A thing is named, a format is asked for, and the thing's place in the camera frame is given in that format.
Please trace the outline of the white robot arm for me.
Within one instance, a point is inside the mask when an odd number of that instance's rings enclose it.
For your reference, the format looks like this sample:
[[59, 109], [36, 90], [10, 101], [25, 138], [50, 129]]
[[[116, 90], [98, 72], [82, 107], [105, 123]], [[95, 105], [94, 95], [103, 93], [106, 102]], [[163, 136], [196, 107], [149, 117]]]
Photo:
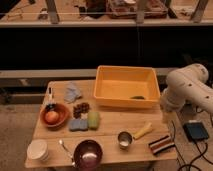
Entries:
[[186, 101], [213, 114], [213, 88], [206, 85], [209, 72], [199, 63], [172, 70], [166, 76], [167, 87], [160, 97], [166, 112], [180, 111]]

